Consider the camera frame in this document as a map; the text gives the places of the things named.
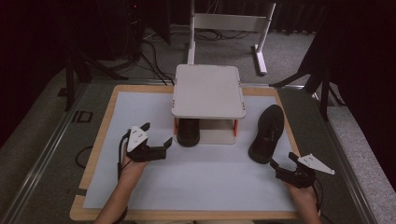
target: human hand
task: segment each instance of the human hand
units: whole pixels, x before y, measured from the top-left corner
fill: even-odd
[[[315,196],[314,189],[312,187],[298,189],[292,184],[286,182],[283,183],[288,188],[289,193],[294,200],[294,204],[297,207],[298,213],[304,223],[321,223],[316,207],[317,198]]]
[[[149,163],[145,162],[134,162],[126,156],[127,144],[124,145],[123,156],[122,156],[122,168],[120,171],[119,182],[128,182],[132,187],[137,183],[137,180],[142,175],[146,165]]]

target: cable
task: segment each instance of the cable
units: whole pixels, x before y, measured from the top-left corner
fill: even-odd
[[[212,8],[212,7],[215,5],[215,3],[218,3],[218,2],[219,2],[219,0],[215,0],[215,1],[213,1],[212,5],[210,5],[210,7],[207,9],[207,12],[206,12],[206,14],[207,14],[207,13],[209,13],[209,11],[210,11],[210,8]]]
[[[145,36],[145,37],[143,37],[143,40],[145,40],[145,39],[151,37],[152,35],[156,35],[156,34],[157,34],[157,33],[152,33],[151,35]]]
[[[129,139],[129,136],[131,135],[131,129],[128,129],[128,132],[121,138],[120,144],[119,144],[119,162],[117,163],[117,170],[118,170],[118,179],[120,179],[121,171],[127,166],[131,160],[128,161],[124,166],[122,166],[122,144],[125,141],[125,139]]]
[[[81,168],[83,168],[83,169],[85,169],[85,165],[83,165],[83,164],[81,164],[79,161],[78,161],[78,158],[79,158],[79,156],[82,154],[82,152],[84,152],[84,151],[86,151],[86,150],[88,150],[88,149],[92,149],[93,148],[93,146],[90,146],[90,147],[84,147],[82,150],[80,150],[79,152],[78,152],[78,154],[76,155],[76,157],[75,157],[75,161],[76,161],[76,164],[79,166],[79,167],[81,167]]]
[[[155,71],[154,71],[154,70],[152,70],[152,69],[149,69],[149,68],[147,68],[147,67],[143,67],[142,65],[139,65],[139,64],[137,64],[136,66],[137,66],[137,67],[139,67],[139,68],[143,68],[143,69],[149,70],[150,72],[153,72],[153,73],[155,73]]]
[[[215,9],[213,9],[213,13],[212,14],[216,13],[216,9],[218,8],[218,5],[219,5],[219,0],[216,1]]]
[[[137,63],[135,63],[133,66],[130,66],[129,68],[127,68],[127,69],[125,69],[125,70],[120,71],[119,74],[126,73],[126,72],[128,72],[129,70],[133,69],[135,66],[137,66]]]
[[[144,40],[143,43],[149,44],[149,45],[152,47],[152,49],[154,50],[154,63],[155,63],[155,67],[157,68],[157,70],[158,70],[164,77],[168,78],[168,79],[171,81],[172,85],[175,86],[174,80],[173,80],[171,77],[169,77],[168,75],[166,75],[166,73],[163,72],[163,71],[160,69],[160,66],[158,65],[158,61],[157,61],[157,50],[155,49],[155,46],[154,46],[153,44],[151,44],[150,42],[148,42],[147,40]]]
[[[118,64],[118,65],[115,65],[115,66],[108,67],[108,69],[111,69],[113,71],[121,70],[121,69],[124,69],[124,68],[131,69],[139,62],[139,60],[140,60],[140,58],[138,58],[136,60],[133,60],[133,59],[129,58],[127,62]]]
[[[320,182],[318,179],[316,179],[316,183],[318,183],[319,186],[320,186],[320,198],[318,197],[318,191],[317,191],[317,188],[315,187],[315,184],[314,184],[312,187],[313,187],[313,189],[314,189],[315,196],[317,197],[317,209],[318,209],[318,212],[319,212],[319,211],[320,211],[320,208],[321,208],[321,206],[322,206],[322,204],[323,204],[323,199],[324,199],[324,194],[323,194],[323,192],[324,192],[324,190],[323,190],[323,185],[321,184],[321,182]],[[320,211],[320,216],[323,217],[323,218],[325,218],[329,223],[334,224],[334,223],[333,223],[326,215],[324,215],[324,213],[321,212],[321,211]]]
[[[334,99],[335,99],[335,101],[337,102],[337,104],[339,104],[339,105],[346,105],[344,102],[342,102],[342,101],[338,98],[337,94],[335,94],[335,92],[334,92],[334,90],[332,89],[332,87],[329,88],[329,91],[330,91],[330,93],[332,94],[332,97],[334,97]]]
[[[146,62],[148,62],[148,65],[150,65],[150,67],[152,68],[151,71],[153,71],[154,74],[163,82],[163,84],[165,84],[165,86],[167,86],[168,84],[167,84],[167,83],[165,82],[165,80],[157,73],[157,71],[155,71],[155,68],[153,67],[153,65],[151,64],[151,62],[149,61],[149,59],[148,59],[143,53],[140,53],[140,54],[142,55],[143,59],[145,59]]]
[[[217,31],[217,30],[207,30],[207,29],[202,30],[200,33],[213,33],[213,34],[216,35],[216,37],[214,37],[214,38],[207,37],[207,36],[205,36],[205,35],[197,35],[197,36],[203,38],[204,40],[209,40],[209,41],[219,41],[219,40],[227,40],[227,39],[243,39],[243,38],[247,37],[248,35],[250,35],[250,32],[247,32],[246,35],[240,36],[241,34],[246,33],[246,32],[244,32],[244,31],[242,31],[242,32],[238,33],[237,35],[234,35],[234,36],[227,36],[227,35],[224,35],[224,34],[223,34],[222,32],[220,32],[220,31]]]
[[[325,216],[323,213],[320,214],[321,217],[324,217],[326,221],[328,221],[330,224],[334,224],[327,216]]]

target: table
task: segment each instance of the table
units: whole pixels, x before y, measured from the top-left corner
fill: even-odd
[[[86,170],[81,179],[79,188],[88,189],[98,163],[102,145],[106,138],[110,121],[115,111],[115,103],[120,91],[173,93],[174,88],[168,86],[127,86],[119,85],[115,88],[110,98],[102,125],[93,145],[92,154]],[[272,88],[243,88],[244,95],[248,96],[273,96],[278,105],[282,105],[275,89]],[[294,153],[299,151],[293,138],[289,122],[285,120],[285,132],[290,140],[290,146]],[[85,196],[77,195],[70,211],[70,217],[74,220],[94,220],[100,209],[83,208]],[[198,220],[198,219],[280,219],[297,218],[296,212],[275,211],[154,211],[154,210],[129,210],[127,220]]]

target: black shoe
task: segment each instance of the black shoe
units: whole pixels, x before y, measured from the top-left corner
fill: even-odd
[[[177,125],[177,141],[183,147],[193,147],[199,143],[199,120],[179,119]]]
[[[279,105],[270,105],[259,118],[259,131],[248,149],[248,155],[260,164],[268,163],[276,148],[277,140],[283,133],[285,119]]]

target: gray carpet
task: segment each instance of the gray carpet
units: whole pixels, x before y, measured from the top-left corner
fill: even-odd
[[[269,84],[294,74],[313,39],[313,35],[297,34],[287,36],[271,33],[264,45],[264,57],[268,74],[261,76],[252,56],[251,47],[257,43],[258,35],[248,35],[243,39],[227,41],[197,40],[195,63],[234,65],[239,69],[244,83]],[[173,44],[168,46],[158,39],[148,39],[158,53],[158,64],[164,72],[175,73],[176,66],[187,61],[188,38],[184,35],[172,37]],[[153,62],[152,49],[144,44],[143,53]],[[121,60],[107,65],[120,63]],[[149,67],[144,61],[140,66]],[[45,173],[28,204],[25,205],[18,223],[74,223],[68,215],[74,193],[81,179],[83,169],[75,164],[75,156],[84,147],[91,146],[96,137],[106,105],[116,84],[133,83],[138,79],[155,79],[147,69],[135,66],[122,75],[127,81],[114,81],[93,70],[94,80],[78,104],[78,111],[93,113],[90,123],[68,123],[66,132],[56,147]],[[292,83],[304,85],[306,77]],[[0,151],[0,214],[4,214],[12,199],[22,186],[34,162],[46,146],[58,122],[65,116],[65,99],[57,97],[59,89],[64,87],[64,73],[56,76],[37,100],[32,110],[16,132]],[[283,90],[281,98],[286,110],[299,149],[312,151],[326,159],[334,167],[336,163],[332,148],[323,129],[323,121],[318,117],[315,101],[303,92]],[[347,186],[340,175],[325,178],[319,175],[325,188],[323,212],[334,223],[361,223],[357,209],[349,195]],[[282,221],[299,223],[299,221]]]

